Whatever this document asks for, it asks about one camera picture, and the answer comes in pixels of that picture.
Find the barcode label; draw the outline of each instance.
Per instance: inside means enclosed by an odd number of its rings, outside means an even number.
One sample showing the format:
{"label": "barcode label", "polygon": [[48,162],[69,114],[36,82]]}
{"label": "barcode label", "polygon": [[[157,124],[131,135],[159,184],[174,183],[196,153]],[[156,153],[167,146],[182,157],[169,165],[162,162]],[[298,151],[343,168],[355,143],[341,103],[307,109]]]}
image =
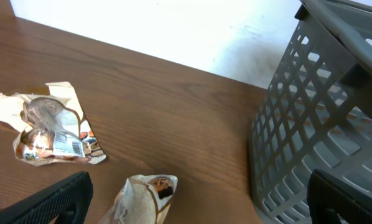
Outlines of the barcode label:
{"label": "barcode label", "polygon": [[82,142],[70,134],[55,132],[53,155],[85,157]]}

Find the crumpled wrapper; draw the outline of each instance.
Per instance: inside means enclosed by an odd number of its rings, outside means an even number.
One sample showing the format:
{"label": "crumpled wrapper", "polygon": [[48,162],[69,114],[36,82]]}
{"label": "crumpled wrapper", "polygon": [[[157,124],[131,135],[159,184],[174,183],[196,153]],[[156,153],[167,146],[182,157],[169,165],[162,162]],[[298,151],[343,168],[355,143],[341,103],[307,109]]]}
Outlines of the crumpled wrapper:
{"label": "crumpled wrapper", "polygon": [[0,121],[19,132],[13,150],[26,163],[97,164],[106,158],[69,82],[0,93]]}
{"label": "crumpled wrapper", "polygon": [[162,224],[177,184],[172,175],[128,178],[99,224]]}

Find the white wall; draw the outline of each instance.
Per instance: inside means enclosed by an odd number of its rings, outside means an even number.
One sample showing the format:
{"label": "white wall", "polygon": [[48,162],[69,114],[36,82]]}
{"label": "white wall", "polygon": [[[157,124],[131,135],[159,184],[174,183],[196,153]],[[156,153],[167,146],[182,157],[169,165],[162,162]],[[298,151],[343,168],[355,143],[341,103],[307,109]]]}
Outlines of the white wall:
{"label": "white wall", "polygon": [[18,17],[263,88],[300,6],[299,0],[11,2]]}

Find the black object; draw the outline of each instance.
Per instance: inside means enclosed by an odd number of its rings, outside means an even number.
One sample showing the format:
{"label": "black object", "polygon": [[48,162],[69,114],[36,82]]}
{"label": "black object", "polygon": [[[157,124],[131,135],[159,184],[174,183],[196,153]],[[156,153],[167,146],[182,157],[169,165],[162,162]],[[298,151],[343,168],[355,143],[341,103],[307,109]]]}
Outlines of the black object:
{"label": "black object", "polygon": [[88,172],[78,172],[0,212],[0,223],[83,223],[93,196]]}
{"label": "black object", "polygon": [[313,224],[372,223],[372,198],[334,176],[315,169],[310,176],[307,200]]}

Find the laundry basket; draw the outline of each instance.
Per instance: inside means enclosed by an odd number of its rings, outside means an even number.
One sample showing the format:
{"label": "laundry basket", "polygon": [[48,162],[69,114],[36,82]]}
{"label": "laundry basket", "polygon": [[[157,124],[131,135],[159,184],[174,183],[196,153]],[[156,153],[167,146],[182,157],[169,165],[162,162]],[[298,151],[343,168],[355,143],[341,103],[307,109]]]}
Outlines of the laundry basket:
{"label": "laundry basket", "polygon": [[372,197],[372,7],[301,1],[248,133],[254,204],[275,223],[311,223],[316,168]]}

